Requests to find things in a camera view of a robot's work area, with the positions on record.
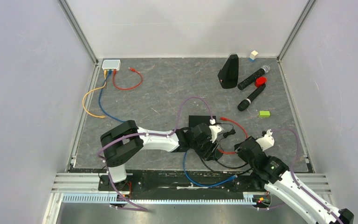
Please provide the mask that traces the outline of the black network switch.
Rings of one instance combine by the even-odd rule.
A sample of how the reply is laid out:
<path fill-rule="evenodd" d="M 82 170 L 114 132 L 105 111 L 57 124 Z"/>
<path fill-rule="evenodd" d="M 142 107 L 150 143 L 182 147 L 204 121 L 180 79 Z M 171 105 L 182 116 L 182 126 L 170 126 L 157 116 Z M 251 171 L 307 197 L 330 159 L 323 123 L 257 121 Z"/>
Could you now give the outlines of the black network switch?
<path fill-rule="evenodd" d="M 188 127 L 193 128 L 199 124 L 211 125 L 210 115 L 189 115 L 188 116 Z"/>

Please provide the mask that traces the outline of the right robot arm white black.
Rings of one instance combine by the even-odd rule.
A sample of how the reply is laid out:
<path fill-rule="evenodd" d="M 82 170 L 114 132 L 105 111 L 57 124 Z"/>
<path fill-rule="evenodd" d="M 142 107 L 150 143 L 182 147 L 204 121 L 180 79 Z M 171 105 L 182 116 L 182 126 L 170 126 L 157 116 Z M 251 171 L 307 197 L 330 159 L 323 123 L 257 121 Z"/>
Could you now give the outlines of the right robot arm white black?
<path fill-rule="evenodd" d="M 266 190 L 280 198 L 309 224 L 352 224 L 354 214 L 339 209 L 306 186 L 282 160 L 265 154 L 275 143 L 270 134 L 248 137 L 234 151 L 251 167 L 250 183 L 255 190 Z"/>

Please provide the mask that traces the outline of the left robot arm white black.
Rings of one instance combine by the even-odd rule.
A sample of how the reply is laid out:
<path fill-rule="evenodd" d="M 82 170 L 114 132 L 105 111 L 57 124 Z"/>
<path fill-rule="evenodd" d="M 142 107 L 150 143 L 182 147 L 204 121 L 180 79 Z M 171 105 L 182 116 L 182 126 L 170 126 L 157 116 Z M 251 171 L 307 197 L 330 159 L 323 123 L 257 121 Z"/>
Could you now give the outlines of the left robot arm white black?
<path fill-rule="evenodd" d="M 223 128 L 214 120 L 210 124 L 200 123 L 195 127 L 166 132 L 147 130 L 129 120 L 101 135 L 102 149 L 98 151 L 98 156 L 106 164 L 111 177 L 110 185 L 116 190 L 123 190 L 128 183 L 125 164 L 139 151 L 184 153 L 193 149 L 208 160 L 222 132 Z"/>

